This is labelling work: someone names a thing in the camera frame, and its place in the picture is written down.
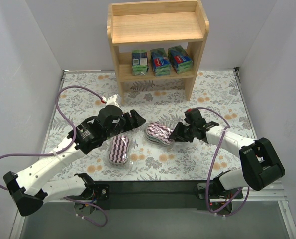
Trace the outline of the pink wavy sponge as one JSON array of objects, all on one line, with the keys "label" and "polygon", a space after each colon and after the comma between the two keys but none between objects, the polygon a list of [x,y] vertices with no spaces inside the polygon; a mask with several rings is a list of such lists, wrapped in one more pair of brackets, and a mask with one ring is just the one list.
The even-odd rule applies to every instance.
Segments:
[{"label": "pink wavy sponge", "polygon": [[173,130],[157,122],[152,122],[147,125],[145,135],[149,142],[159,146],[172,148],[174,141],[169,139]]},{"label": "pink wavy sponge", "polygon": [[124,166],[128,163],[130,139],[125,135],[118,135],[112,139],[108,162],[114,166]]}]

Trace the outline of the green blue sponge pack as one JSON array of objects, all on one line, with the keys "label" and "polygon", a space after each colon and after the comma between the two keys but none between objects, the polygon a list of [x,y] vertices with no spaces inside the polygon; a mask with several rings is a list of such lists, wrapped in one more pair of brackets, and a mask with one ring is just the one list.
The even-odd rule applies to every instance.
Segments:
[{"label": "green blue sponge pack", "polygon": [[132,50],[131,52],[132,75],[147,75],[148,55],[146,50]]},{"label": "green blue sponge pack", "polygon": [[168,49],[168,58],[172,67],[178,74],[190,71],[193,68],[192,58],[180,45]]},{"label": "green blue sponge pack", "polygon": [[164,48],[150,50],[151,65],[154,76],[165,76],[170,74],[170,61]]}]

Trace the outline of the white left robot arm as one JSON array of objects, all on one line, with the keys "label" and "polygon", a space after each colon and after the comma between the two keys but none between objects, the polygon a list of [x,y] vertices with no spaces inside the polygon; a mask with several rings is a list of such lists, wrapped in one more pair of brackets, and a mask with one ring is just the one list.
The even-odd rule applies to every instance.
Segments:
[{"label": "white left robot arm", "polygon": [[146,119],[136,110],[124,113],[117,106],[106,106],[97,116],[86,118],[75,131],[69,132],[57,146],[58,149],[66,147],[66,151],[54,152],[18,173],[6,173],[3,179],[20,214],[29,216],[43,204],[68,196],[82,199],[90,199],[93,195],[100,197],[100,187],[87,173],[59,181],[52,181],[51,178],[74,161],[101,147],[106,140],[145,123]]}]

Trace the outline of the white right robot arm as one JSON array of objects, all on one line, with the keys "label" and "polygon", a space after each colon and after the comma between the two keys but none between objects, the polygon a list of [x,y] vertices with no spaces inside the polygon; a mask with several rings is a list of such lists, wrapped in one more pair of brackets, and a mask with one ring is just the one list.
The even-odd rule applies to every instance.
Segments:
[{"label": "white right robot arm", "polygon": [[266,138],[250,139],[225,131],[215,122],[201,127],[177,124],[170,140],[193,142],[194,138],[208,144],[220,146],[240,159],[241,169],[220,173],[210,183],[211,193],[250,187],[260,191],[285,175],[285,169],[271,142]]}]

